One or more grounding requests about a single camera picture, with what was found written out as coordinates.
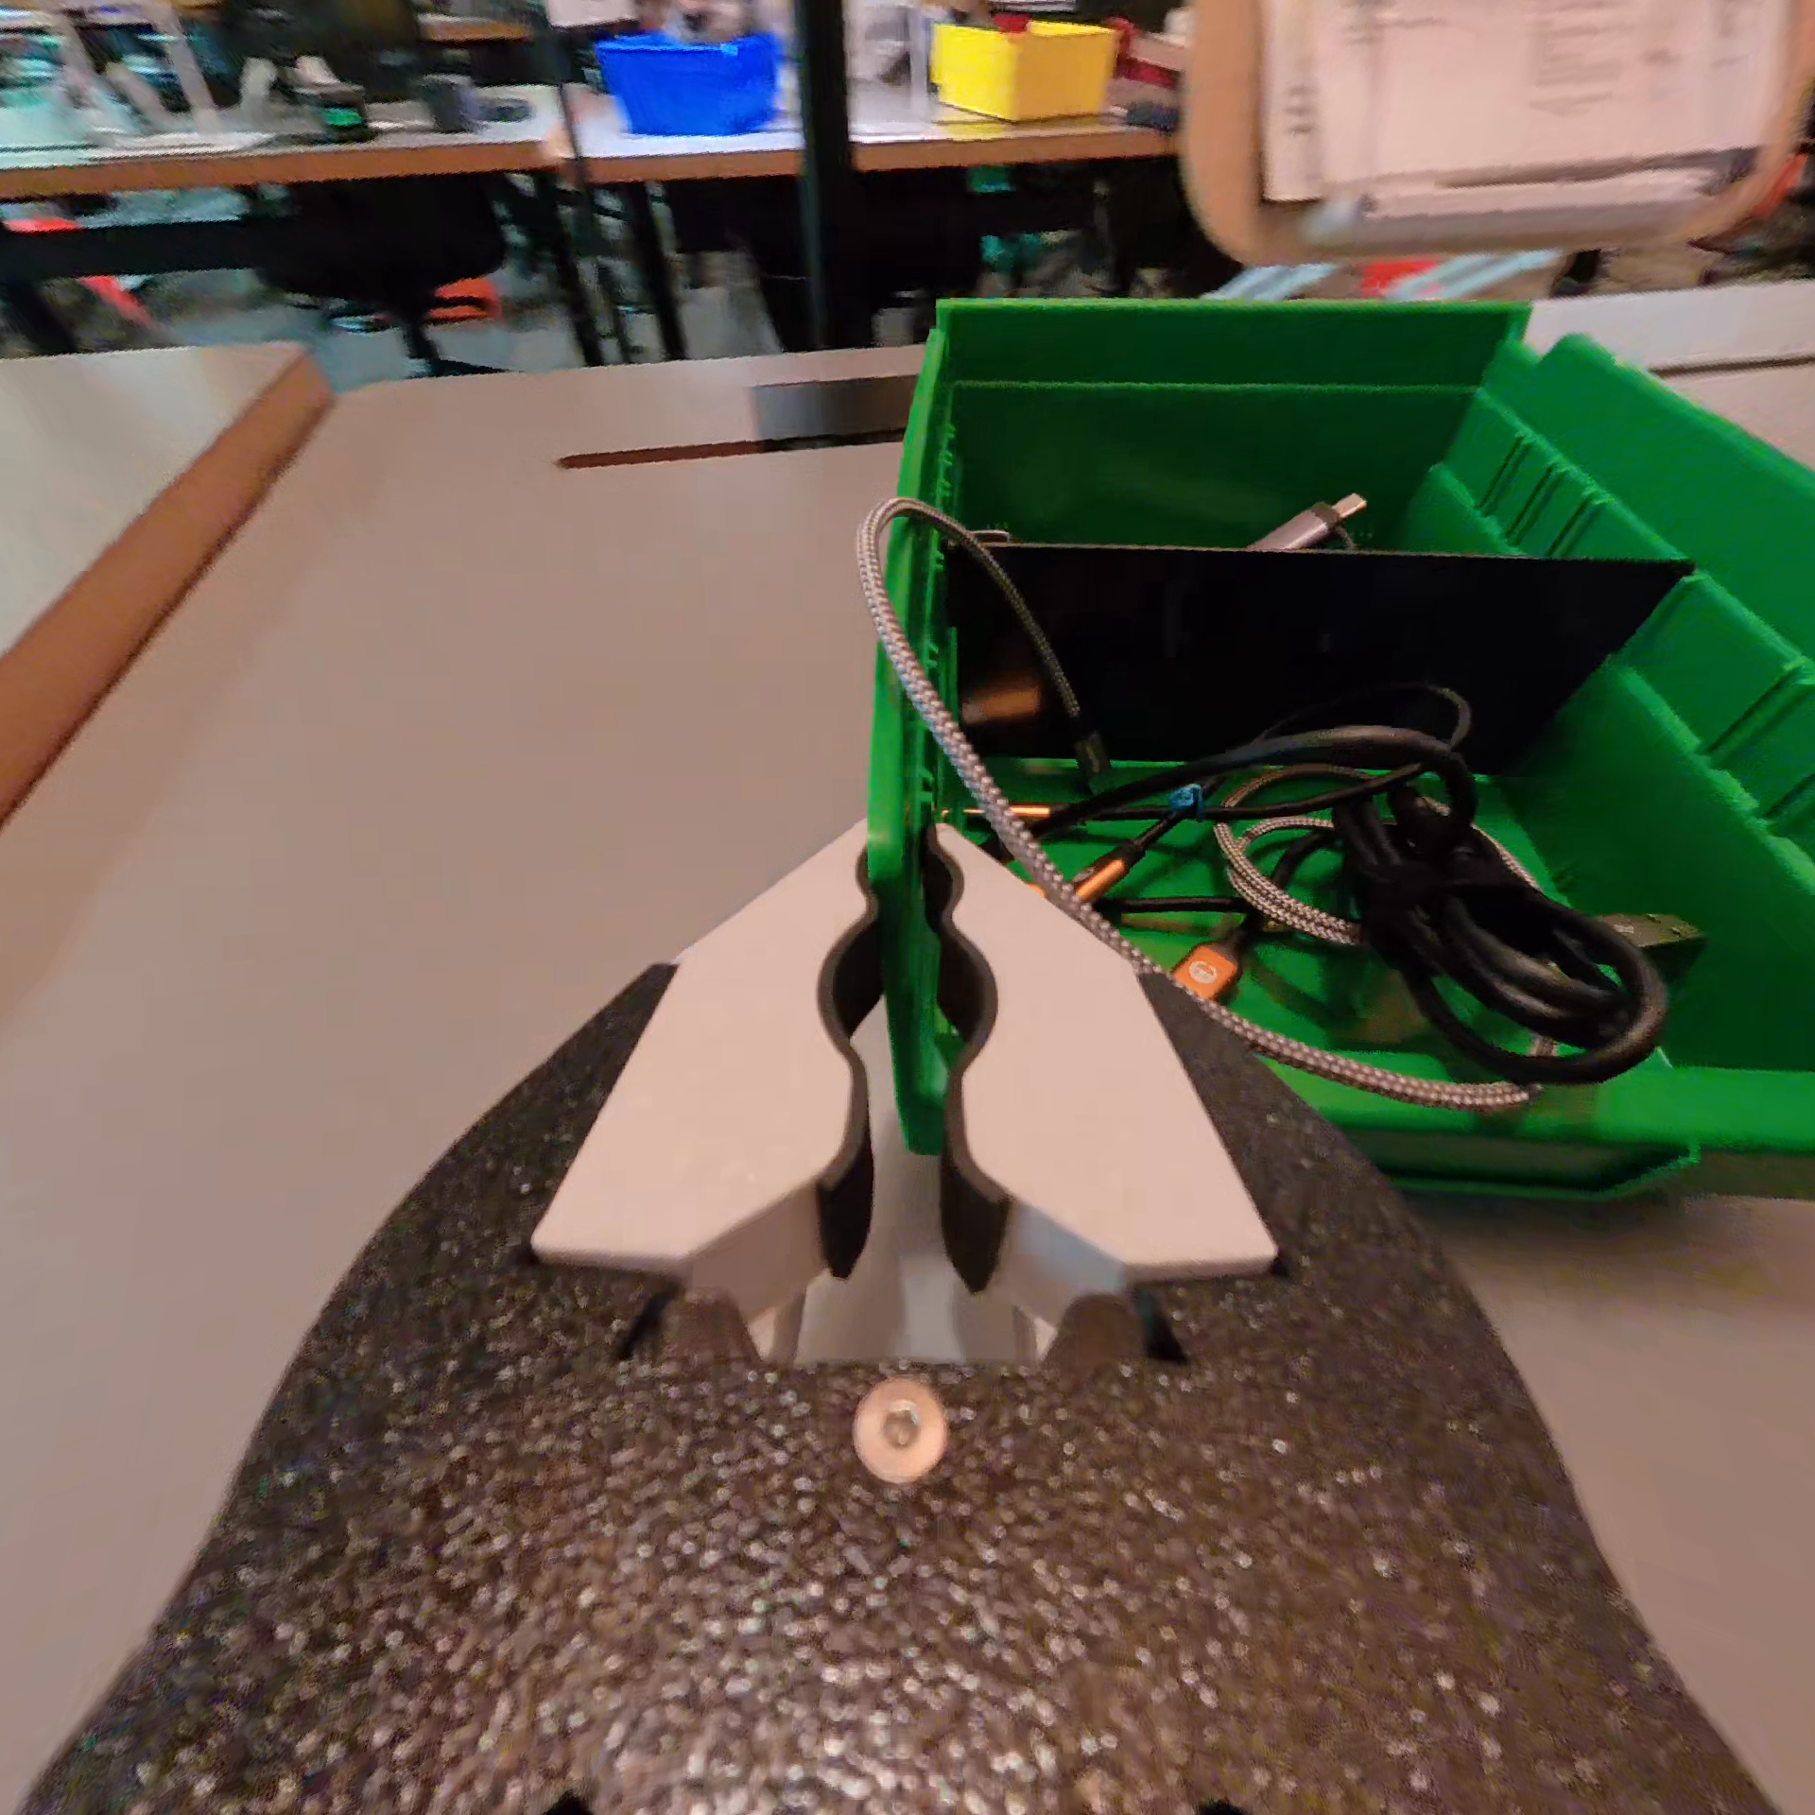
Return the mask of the grey usb-c cable plug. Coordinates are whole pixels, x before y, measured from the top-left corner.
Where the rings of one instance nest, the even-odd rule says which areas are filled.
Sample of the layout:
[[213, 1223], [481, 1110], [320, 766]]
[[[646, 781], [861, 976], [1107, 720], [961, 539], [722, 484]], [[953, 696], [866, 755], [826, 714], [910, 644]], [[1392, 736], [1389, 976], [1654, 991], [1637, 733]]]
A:
[[1365, 513], [1370, 501], [1348, 492], [1334, 504], [1313, 504], [1291, 515], [1286, 523], [1263, 531], [1247, 545], [1249, 554], [1308, 554], [1327, 547], [1352, 550], [1351, 523]]

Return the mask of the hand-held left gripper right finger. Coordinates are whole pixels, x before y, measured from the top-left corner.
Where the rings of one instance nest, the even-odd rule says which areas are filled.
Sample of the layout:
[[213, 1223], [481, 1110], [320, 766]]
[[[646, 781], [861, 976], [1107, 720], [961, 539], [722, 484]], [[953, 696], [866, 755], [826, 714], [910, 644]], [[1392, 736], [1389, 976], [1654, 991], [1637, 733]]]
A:
[[949, 825], [922, 893], [959, 1038], [941, 1238], [1024, 1350], [1075, 1301], [1273, 1272], [1280, 1245], [1139, 972]]

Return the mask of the yellow plastic bin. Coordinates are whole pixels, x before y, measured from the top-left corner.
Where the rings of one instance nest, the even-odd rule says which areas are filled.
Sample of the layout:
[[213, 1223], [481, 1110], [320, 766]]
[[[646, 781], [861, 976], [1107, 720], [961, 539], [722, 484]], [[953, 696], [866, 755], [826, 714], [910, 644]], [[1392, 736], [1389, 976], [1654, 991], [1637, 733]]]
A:
[[933, 26], [930, 75], [938, 99], [1003, 123], [1082, 122], [1103, 112], [1120, 34], [1034, 18], [1019, 31]]

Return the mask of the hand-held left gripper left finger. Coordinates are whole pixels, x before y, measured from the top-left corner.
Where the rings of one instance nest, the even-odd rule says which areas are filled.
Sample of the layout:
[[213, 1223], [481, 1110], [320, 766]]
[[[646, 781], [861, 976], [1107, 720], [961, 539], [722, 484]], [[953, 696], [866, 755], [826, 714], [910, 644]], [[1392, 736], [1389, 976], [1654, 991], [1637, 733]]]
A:
[[723, 1299], [761, 1354], [794, 1360], [811, 1289], [850, 1279], [871, 1237], [853, 1044], [882, 999], [868, 843], [853, 824], [664, 969], [538, 1259]]

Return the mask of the wooden clipboard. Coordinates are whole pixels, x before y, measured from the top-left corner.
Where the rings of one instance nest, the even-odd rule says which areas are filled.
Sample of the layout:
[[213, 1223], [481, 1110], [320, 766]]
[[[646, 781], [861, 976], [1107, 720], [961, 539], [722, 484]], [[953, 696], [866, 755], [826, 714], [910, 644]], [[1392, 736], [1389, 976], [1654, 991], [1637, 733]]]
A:
[[1249, 265], [1449, 252], [1618, 251], [1717, 236], [1779, 182], [1811, 101], [1811, 5], [1791, 5], [1762, 145], [1659, 166], [1376, 179], [1312, 201], [1263, 195], [1263, 5], [1193, 5], [1178, 150], [1207, 237]]

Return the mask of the blue plastic bin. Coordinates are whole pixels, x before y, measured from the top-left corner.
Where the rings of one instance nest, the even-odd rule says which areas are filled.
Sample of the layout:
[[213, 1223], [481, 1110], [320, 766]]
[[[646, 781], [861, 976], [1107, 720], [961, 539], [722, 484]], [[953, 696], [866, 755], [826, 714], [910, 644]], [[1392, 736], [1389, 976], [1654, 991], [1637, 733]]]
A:
[[772, 33], [597, 37], [594, 60], [631, 134], [732, 138], [767, 129], [778, 110], [783, 42]]

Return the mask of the black office chair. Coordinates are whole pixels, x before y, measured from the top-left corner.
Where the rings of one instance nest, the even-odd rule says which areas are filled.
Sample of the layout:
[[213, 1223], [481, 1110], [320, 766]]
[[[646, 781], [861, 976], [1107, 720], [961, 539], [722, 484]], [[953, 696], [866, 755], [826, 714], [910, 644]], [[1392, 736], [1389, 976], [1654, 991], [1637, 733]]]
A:
[[508, 260], [479, 176], [298, 185], [271, 228], [256, 272], [273, 287], [388, 319], [430, 376], [491, 375], [446, 357], [427, 332], [442, 287], [484, 282]]

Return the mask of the white paper sheet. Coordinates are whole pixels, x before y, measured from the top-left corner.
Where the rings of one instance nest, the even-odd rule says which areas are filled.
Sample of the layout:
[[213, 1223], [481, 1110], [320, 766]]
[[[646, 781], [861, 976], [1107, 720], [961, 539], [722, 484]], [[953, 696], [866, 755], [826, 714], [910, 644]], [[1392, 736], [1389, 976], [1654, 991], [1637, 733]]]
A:
[[1762, 145], [1791, 5], [1261, 7], [1261, 192], [1659, 166]]

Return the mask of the black metal post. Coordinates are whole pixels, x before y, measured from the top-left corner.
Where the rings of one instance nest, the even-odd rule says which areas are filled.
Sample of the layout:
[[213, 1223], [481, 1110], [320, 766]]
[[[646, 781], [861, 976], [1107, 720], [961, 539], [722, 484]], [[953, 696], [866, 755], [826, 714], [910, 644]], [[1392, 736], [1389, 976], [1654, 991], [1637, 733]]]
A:
[[841, 260], [850, 237], [853, 157], [850, 145], [846, 14], [843, 3], [794, 3], [802, 114], [802, 252], [817, 348], [852, 348], [861, 336]]

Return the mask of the green plastic bin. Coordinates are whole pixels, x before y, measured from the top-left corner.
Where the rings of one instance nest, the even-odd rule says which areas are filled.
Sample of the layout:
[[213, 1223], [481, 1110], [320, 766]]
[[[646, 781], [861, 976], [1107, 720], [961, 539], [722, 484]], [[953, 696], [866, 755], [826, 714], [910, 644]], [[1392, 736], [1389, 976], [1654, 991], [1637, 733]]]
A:
[[1811, 472], [1517, 305], [946, 302], [898, 489], [1008, 542], [1683, 560], [1478, 824], [1556, 901], [1667, 917], [1659, 1044], [1519, 1113], [1276, 1076], [1407, 1188], [1811, 1198]]

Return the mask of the black bin divider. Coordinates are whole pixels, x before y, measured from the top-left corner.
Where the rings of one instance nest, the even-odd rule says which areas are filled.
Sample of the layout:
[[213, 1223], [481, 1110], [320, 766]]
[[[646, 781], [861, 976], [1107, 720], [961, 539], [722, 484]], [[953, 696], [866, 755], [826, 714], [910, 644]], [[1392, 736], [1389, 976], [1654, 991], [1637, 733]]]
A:
[[1473, 771], [1501, 773], [1694, 571], [1034, 542], [994, 557], [1118, 771], [1335, 725], [1438, 734], [1455, 715], [1432, 689], [1447, 689], [1469, 707], [1460, 750]]

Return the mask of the wooden edged table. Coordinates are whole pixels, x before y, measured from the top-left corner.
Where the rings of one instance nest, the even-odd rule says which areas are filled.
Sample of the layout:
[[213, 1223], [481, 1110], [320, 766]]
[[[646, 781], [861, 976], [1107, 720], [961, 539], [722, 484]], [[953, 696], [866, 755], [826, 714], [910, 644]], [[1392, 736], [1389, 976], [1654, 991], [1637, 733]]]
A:
[[293, 346], [5, 363], [5, 819], [331, 407], [327, 376]]
[[[803, 170], [802, 122], [790, 114], [743, 134], [641, 134], [628, 129], [615, 99], [587, 91], [573, 94], [573, 114], [574, 155], [600, 185], [798, 178]], [[1156, 127], [1108, 117], [987, 122], [946, 106], [913, 106], [903, 91], [880, 87], [853, 94], [850, 142], [853, 169], [864, 176], [1178, 157], [1178, 138]]]
[[527, 114], [451, 131], [438, 129], [420, 101], [377, 103], [371, 134], [349, 142], [298, 112], [267, 125], [234, 122], [215, 134], [179, 127], [94, 141], [79, 134], [66, 108], [5, 106], [3, 200], [510, 176], [556, 170], [569, 161], [573, 142], [551, 88], [498, 88], [491, 99], [519, 99]]

